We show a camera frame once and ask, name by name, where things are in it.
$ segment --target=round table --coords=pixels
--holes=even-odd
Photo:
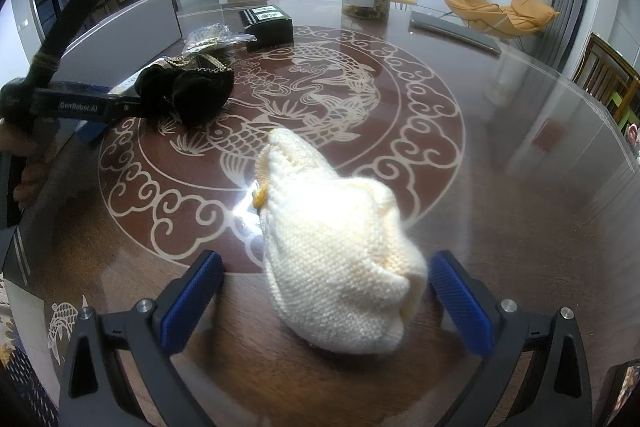
[[[172,360],[217,425],[440,419],[479,358],[443,327],[432,290],[387,356],[323,352],[274,313],[250,196],[255,155],[270,129],[287,126],[341,175],[390,186],[425,257],[452,251],[497,299],[526,311],[570,307],[596,400],[607,369],[640,355],[638,166],[606,110],[513,48],[485,54],[411,28],[409,12],[391,10],[381,24],[331,1],[272,3],[293,18],[295,45],[226,52],[236,85],[216,121],[186,130],[170,116],[129,119],[97,144],[73,137],[58,155],[20,225],[30,275],[26,285],[14,278],[44,300],[57,374],[84,303],[130,309],[211,248],[225,262],[222,293]],[[240,31],[238,10],[183,15],[183,34],[213,22]]]

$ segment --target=plastic bag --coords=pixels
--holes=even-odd
[[[182,50],[183,55],[190,55],[204,50],[225,48],[238,42],[253,42],[257,39],[248,33],[233,33],[229,26],[216,22],[194,30],[189,34]]]

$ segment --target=knitted hat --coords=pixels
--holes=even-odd
[[[310,343],[337,353],[398,346],[427,279],[382,183],[341,178],[290,130],[271,132],[256,166],[264,271],[273,305]]]

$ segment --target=black box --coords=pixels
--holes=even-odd
[[[248,52],[293,42],[293,21],[277,6],[260,6],[240,12],[244,31],[258,39],[247,42]]]

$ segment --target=metal screw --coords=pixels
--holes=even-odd
[[[140,299],[136,304],[136,309],[140,313],[148,312],[154,306],[154,302],[151,299]]]
[[[568,321],[574,318],[574,311],[571,308],[560,308],[560,314]]]
[[[507,313],[513,313],[514,311],[516,311],[518,309],[518,305],[514,301],[512,301],[511,299],[504,299],[500,303],[500,308],[502,308]]]
[[[80,317],[81,321],[85,321],[89,317],[91,317],[91,315],[93,315],[93,314],[94,314],[94,311],[91,309],[91,307],[87,306],[87,307],[82,308],[80,310],[80,312],[78,313],[78,317]]]

